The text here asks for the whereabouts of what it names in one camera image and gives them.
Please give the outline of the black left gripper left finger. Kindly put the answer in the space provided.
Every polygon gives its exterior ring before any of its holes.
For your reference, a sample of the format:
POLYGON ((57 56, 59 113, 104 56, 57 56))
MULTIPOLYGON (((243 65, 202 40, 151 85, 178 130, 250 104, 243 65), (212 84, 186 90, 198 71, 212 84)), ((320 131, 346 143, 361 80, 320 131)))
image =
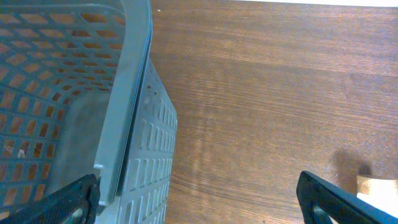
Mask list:
POLYGON ((87 223, 96 220, 100 181, 85 175, 38 202, 29 203, 1 224, 87 223))

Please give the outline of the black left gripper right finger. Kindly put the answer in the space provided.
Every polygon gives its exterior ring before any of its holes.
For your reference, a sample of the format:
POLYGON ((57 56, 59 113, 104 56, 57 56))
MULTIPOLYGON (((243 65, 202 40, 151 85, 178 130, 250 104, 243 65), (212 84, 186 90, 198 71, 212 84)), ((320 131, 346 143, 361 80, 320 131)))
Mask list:
POLYGON ((397 218, 356 198, 319 176, 302 171, 296 194, 306 224, 397 223, 397 218))

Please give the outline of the beige white tube packet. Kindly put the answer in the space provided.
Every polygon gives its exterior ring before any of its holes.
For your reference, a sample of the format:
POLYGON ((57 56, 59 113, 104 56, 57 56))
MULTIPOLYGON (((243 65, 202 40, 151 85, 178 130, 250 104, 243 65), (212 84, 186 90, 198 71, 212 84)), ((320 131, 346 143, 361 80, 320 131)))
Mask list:
POLYGON ((357 175, 357 198, 397 218, 397 179, 357 175))

